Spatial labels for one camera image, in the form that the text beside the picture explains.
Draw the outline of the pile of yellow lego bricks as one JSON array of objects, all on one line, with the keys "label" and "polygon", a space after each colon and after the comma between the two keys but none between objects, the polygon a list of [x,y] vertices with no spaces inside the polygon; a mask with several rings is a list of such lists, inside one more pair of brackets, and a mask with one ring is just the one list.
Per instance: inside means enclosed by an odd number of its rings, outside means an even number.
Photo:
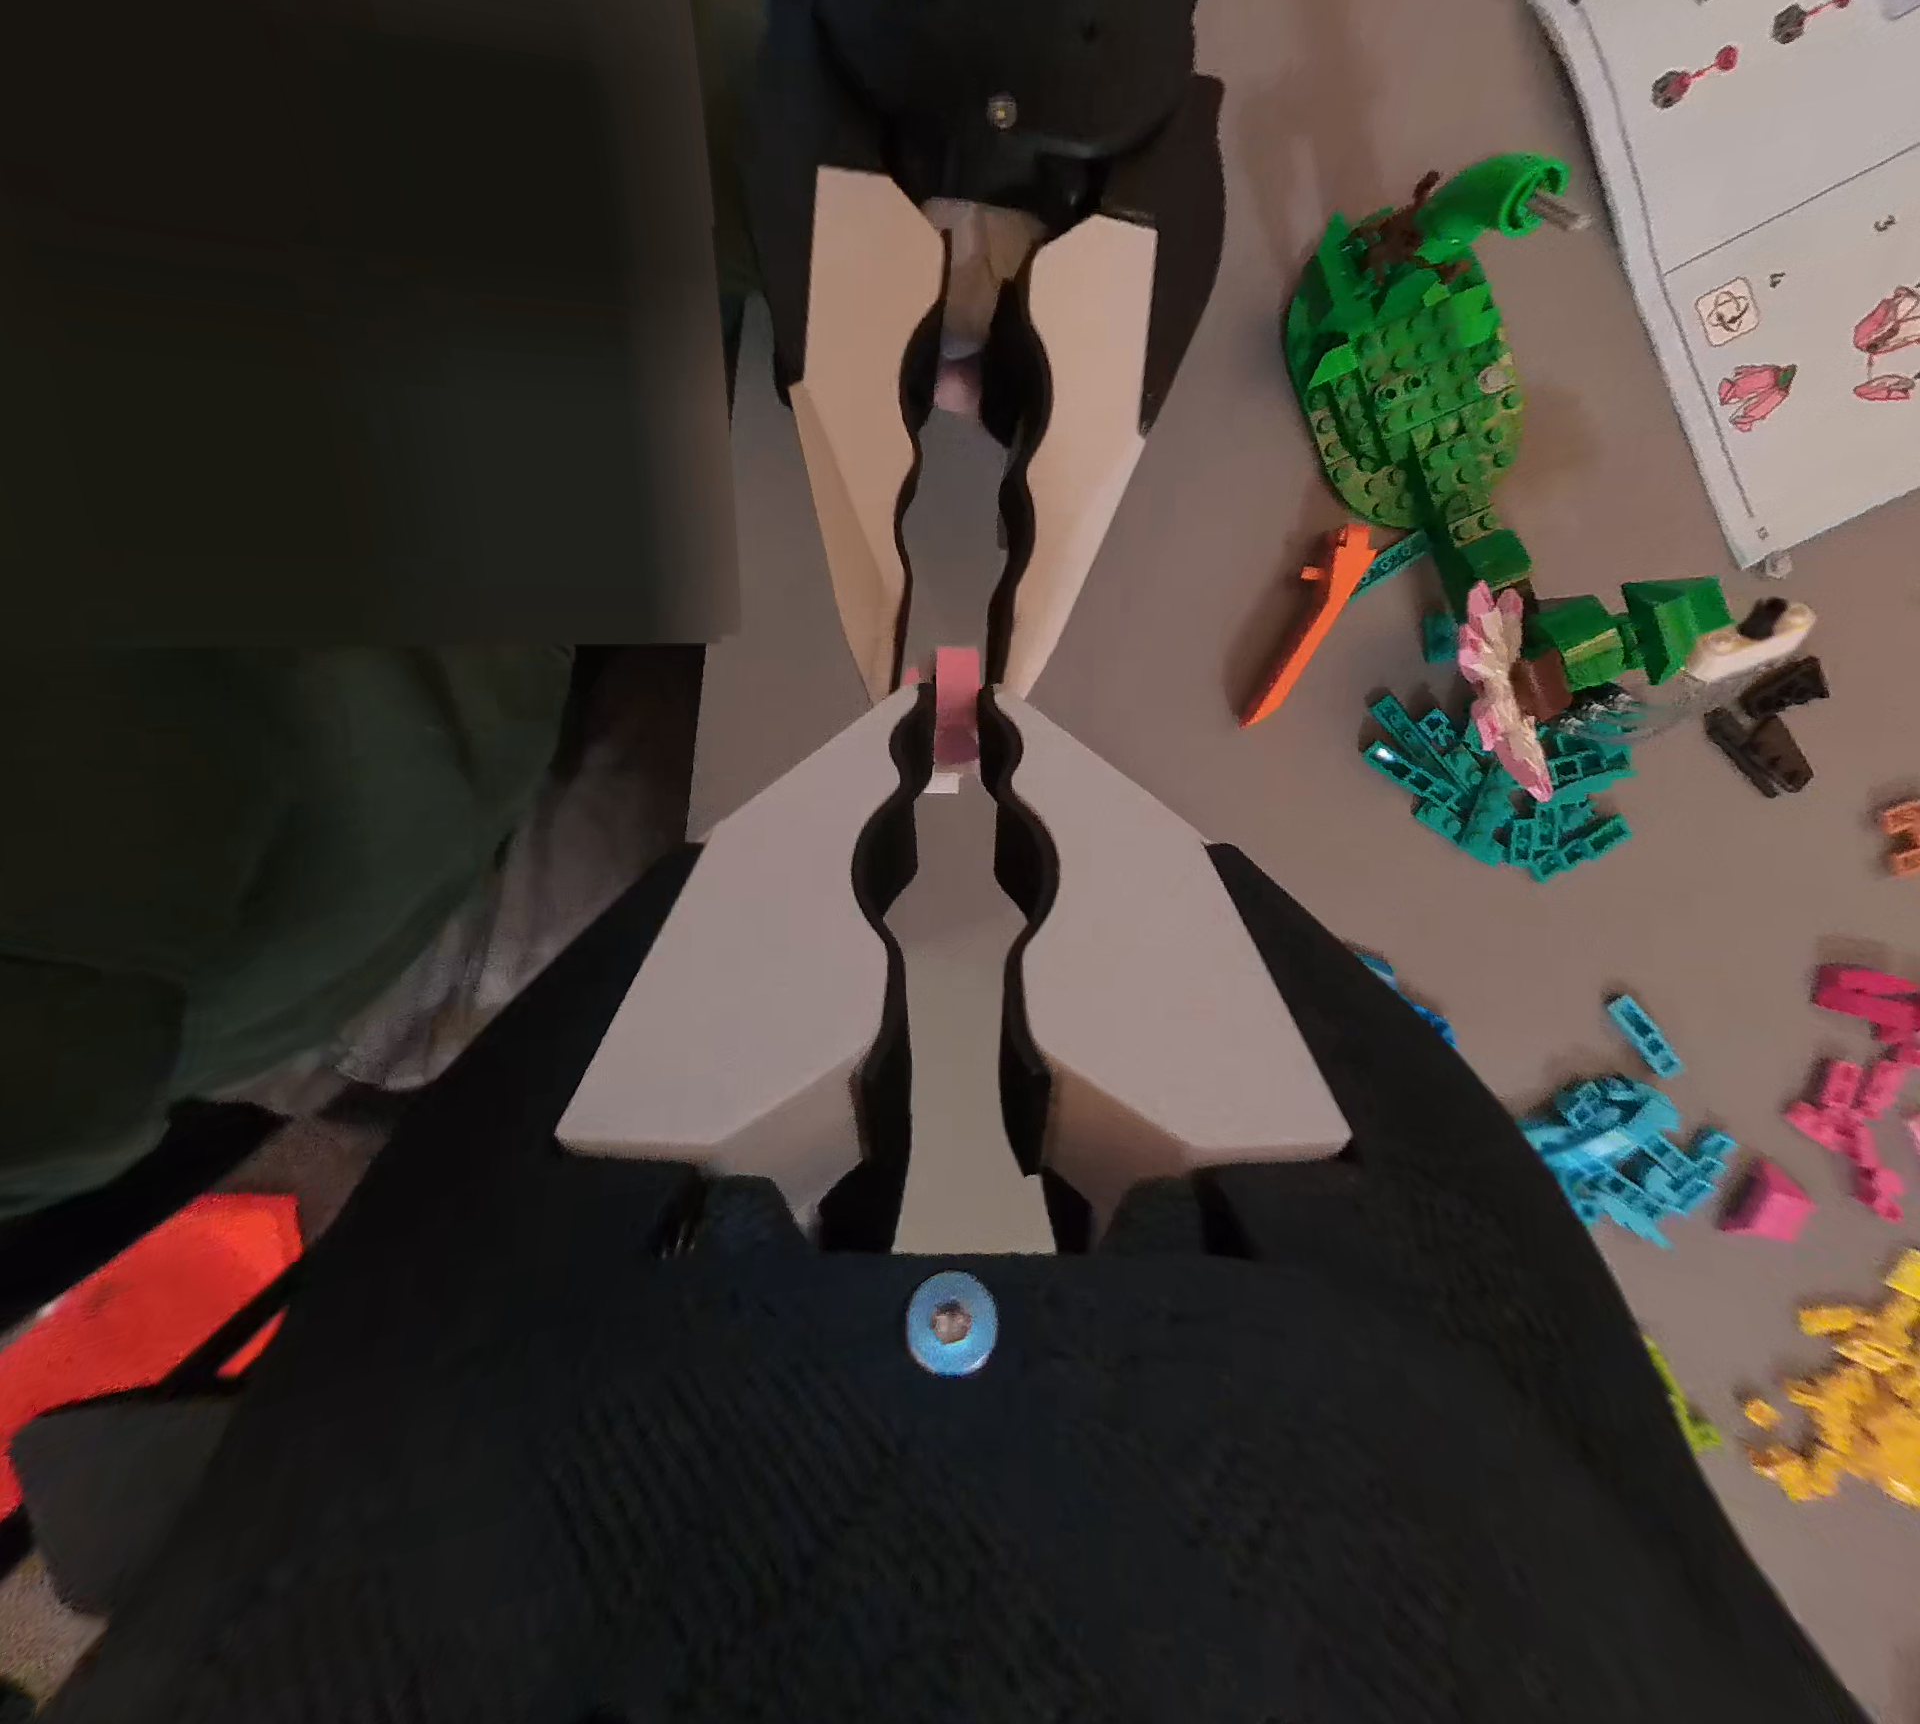
[{"label": "pile of yellow lego bricks", "polygon": [[1764,1395],[1741,1401],[1755,1432],[1743,1446],[1745,1463],[1796,1504],[1834,1498],[1857,1480],[1913,1511],[1917,1249],[1899,1249],[1874,1302],[1809,1302],[1794,1319],[1825,1362],[1785,1384],[1785,1407]]}]

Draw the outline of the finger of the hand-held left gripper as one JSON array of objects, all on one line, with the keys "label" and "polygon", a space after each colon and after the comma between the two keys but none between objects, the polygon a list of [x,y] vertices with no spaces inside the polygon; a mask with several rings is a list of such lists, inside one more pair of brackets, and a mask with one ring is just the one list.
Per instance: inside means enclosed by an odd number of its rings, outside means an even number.
[{"label": "finger of the hand-held left gripper", "polygon": [[1016,335],[1037,363],[1000,485],[1005,554],[985,674],[1027,693],[1054,656],[1143,449],[1139,415],[1157,235],[1094,214],[1039,245]]},{"label": "finger of the hand-held left gripper", "polygon": [[899,517],[923,419],[906,412],[906,368],[922,331],[939,329],[945,296],[948,239],[894,177],[820,165],[790,414],[837,623],[872,703],[899,683],[907,610]]}]

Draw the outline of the pile of teal lego bricks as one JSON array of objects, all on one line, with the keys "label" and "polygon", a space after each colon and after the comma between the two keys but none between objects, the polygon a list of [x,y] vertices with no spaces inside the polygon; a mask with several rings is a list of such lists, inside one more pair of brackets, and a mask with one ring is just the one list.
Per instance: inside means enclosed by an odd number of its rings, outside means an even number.
[{"label": "pile of teal lego bricks", "polygon": [[1545,736],[1548,796],[1536,797],[1484,746],[1469,722],[1442,708],[1413,714],[1380,691],[1365,706],[1365,766],[1401,796],[1429,833],[1490,867],[1548,883],[1620,849],[1629,825],[1606,793],[1635,773],[1628,746],[1583,733]]}]

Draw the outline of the pile of light blue lego bricks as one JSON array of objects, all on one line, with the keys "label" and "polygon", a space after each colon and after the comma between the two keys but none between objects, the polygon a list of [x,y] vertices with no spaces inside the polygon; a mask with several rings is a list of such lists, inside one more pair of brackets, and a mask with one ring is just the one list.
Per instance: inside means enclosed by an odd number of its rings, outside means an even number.
[{"label": "pile of light blue lego bricks", "polygon": [[1607,1226],[1668,1249],[1669,1226],[1726,1187],[1739,1141],[1710,1122],[1683,1127],[1666,1088],[1683,1061],[1635,994],[1611,991],[1602,1008],[1642,1072],[1573,1077],[1519,1114],[1515,1127],[1583,1230]]}]

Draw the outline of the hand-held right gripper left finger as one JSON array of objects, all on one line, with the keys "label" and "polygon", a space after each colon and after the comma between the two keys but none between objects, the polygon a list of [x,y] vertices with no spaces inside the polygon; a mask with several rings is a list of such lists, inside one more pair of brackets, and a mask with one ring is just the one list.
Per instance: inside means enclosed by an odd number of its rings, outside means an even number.
[{"label": "hand-held right gripper left finger", "polygon": [[708,832],[561,1147],[765,1180],[820,1246],[896,1246],[912,1049],[888,914],[917,871],[936,703],[896,689]]}]

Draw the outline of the pink lego flower piece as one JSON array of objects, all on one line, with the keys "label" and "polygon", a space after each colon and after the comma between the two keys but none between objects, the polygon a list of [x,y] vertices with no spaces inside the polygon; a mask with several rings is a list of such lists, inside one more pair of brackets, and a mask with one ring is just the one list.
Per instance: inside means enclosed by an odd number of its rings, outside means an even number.
[{"label": "pink lego flower piece", "polygon": [[975,645],[937,643],[899,674],[899,689],[930,688],[931,732],[926,797],[956,797],[980,778],[982,653]]}]

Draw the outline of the pink white lego flower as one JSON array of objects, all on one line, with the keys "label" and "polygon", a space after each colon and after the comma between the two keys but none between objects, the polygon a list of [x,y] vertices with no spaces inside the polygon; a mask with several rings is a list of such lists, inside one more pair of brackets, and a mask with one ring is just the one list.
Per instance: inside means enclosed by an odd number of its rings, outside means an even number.
[{"label": "pink white lego flower", "polygon": [[1524,600],[1515,588],[1476,581],[1456,623],[1454,663],[1468,681],[1472,728],[1500,770],[1536,803],[1553,793],[1536,718],[1524,709],[1517,666],[1524,659]]}]

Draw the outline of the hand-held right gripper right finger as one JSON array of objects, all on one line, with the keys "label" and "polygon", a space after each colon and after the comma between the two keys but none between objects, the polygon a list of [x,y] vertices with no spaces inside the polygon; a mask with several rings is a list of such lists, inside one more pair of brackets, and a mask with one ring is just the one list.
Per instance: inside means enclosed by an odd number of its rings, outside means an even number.
[{"label": "hand-held right gripper right finger", "polygon": [[1003,688],[978,698],[991,871],[1019,914],[1001,1123],[1054,1226],[1139,1185],[1352,1140],[1205,835]]}]

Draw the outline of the pile of magenta lego bricks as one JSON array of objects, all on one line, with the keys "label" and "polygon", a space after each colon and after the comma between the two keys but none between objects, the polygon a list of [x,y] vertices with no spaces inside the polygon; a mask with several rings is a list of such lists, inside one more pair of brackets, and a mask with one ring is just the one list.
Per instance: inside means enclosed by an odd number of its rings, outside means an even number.
[{"label": "pile of magenta lego bricks", "polygon": [[1874,1217],[1897,1226],[1905,1216],[1905,1183],[1879,1154],[1876,1127],[1915,1072],[1917,986],[1913,979],[1857,964],[1822,964],[1811,1003],[1849,1017],[1872,1034],[1868,1061],[1825,1060],[1807,1096],[1788,1103],[1785,1123],[1842,1159],[1852,1200]]}]

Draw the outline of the white lego piece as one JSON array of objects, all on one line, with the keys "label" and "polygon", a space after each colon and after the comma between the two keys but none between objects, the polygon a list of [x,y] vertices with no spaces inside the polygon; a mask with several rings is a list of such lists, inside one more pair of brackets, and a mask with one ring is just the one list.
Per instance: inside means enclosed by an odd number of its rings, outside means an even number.
[{"label": "white lego piece", "polygon": [[1686,677],[1720,685],[1777,666],[1798,653],[1815,625],[1815,612],[1785,595],[1760,597],[1739,622],[1706,632],[1691,648]]}]

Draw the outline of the green lego leaf build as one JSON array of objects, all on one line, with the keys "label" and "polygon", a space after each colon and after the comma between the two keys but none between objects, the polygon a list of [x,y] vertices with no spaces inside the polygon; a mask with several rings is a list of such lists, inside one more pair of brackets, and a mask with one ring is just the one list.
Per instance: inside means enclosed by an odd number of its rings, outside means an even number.
[{"label": "green lego leaf build", "polygon": [[1540,600],[1533,559],[1498,508],[1524,440],[1525,391],[1478,257],[1498,234],[1575,227],[1569,167],[1498,151],[1365,215],[1334,211],[1279,319],[1279,348],[1322,475],[1355,521],[1425,540],[1451,622],[1517,603],[1517,653],[1543,663],[1548,712],[1638,671],[1679,674],[1735,619],[1714,578]]}]

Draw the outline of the orange red panel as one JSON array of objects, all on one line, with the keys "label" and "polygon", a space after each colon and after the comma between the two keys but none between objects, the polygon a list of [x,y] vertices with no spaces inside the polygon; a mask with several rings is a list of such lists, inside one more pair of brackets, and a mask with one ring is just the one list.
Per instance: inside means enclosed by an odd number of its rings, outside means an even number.
[{"label": "orange red panel", "polygon": [[24,1505],[13,1443],[59,1407],[146,1390],[303,1253],[289,1191],[206,1191],[41,1304],[1,1349],[1,1518]]}]

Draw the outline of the lego instruction booklet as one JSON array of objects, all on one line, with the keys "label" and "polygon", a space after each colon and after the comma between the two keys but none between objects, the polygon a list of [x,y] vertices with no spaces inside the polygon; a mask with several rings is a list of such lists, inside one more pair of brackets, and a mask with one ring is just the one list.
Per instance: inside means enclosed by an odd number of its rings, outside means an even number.
[{"label": "lego instruction booklet", "polygon": [[1917,0],[1527,0],[1731,559],[1915,490]]}]

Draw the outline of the pile of lime lego bricks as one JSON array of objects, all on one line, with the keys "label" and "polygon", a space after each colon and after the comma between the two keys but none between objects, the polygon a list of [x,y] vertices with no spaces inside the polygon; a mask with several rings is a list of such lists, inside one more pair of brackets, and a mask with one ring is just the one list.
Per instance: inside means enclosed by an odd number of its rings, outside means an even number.
[{"label": "pile of lime lego bricks", "polygon": [[1660,1344],[1652,1335],[1642,1335],[1642,1344],[1690,1451],[1703,1458],[1722,1450],[1723,1440],[1718,1426],[1693,1405]]}]

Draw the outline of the orange brick separator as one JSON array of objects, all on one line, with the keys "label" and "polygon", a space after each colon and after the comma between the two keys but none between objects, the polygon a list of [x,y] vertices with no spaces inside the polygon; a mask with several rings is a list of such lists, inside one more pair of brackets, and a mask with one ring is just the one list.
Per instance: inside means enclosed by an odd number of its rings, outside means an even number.
[{"label": "orange brick separator", "polygon": [[1285,703],[1373,561],[1373,534],[1364,521],[1348,521],[1318,541],[1299,567],[1301,600],[1295,615],[1278,653],[1238,712],[1240,730],[1262,723]]}]

